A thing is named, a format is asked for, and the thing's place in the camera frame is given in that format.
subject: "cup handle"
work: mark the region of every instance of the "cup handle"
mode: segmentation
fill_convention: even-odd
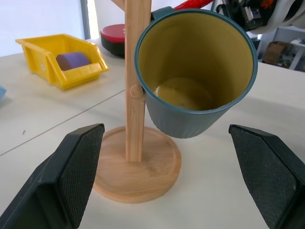
[[[152,19],[157,20],[167,14],[170,14],[173,11],[174,11],[173,8],[170,6],[155,10],[154,12],[152,12]]]
[[[141,99],[144,96],[144,89],[141,85],[135,84],[130,88],[130,95],[133,99]]]

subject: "wall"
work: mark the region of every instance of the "wall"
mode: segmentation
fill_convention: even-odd
[[[57,33],[84,38],[80,0],[0,0],[0,56],[22,52],[17,38]]]
[[[152,11],[166,6],[176,7],[184,1],[186,0],[152,0]],[[210,10],[211,5],[209,4],[203,9]],[[124,12],[110,0],[95,0],[95,8],[99,31],[108,25],[124,24]]]

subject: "blue object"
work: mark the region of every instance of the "blue object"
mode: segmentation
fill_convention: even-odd
[[[4,97],[6,90],[0,86],[0,100]]]
[[[167,7],[164,13],[160,9],[152,15],[157,18],[142,33],[135,49],[135,69],[145,91],[149,115],[157,128],[169,136],[197,136],[252,88],[258,65],[255,47],[239,25],[212,11],[173,11]],[[211,22],[218,26],[218,33]],[[213,104],[207,109],[191,110],[185,109],[183,103],[173,105],[155,95],[160,85],[179,77],[196,78],[200,83],[207,80],[203,86],[211,92]],[[174,86],[169,88],[180,92]],[[205,99],[196,102],[205,103]]]

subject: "cup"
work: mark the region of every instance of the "cup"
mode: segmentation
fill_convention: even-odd
[[[229,18],[166,8],[155,13],[138,40],[135,68],[156,127],[189,138],[246,96],[256,78],[257,57],[246,32]]]

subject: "mug tree stand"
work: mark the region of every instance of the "mug tree stand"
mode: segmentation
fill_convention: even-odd
[[[152,0],[112,0],[125,11],[126,127],[104,134],[94,188],[122,203],[164,195],[176,182],[181,154],[162,132],[144,127],[145,100],[131,95],[139,85],[134,67],[136,43],[151,20]]]

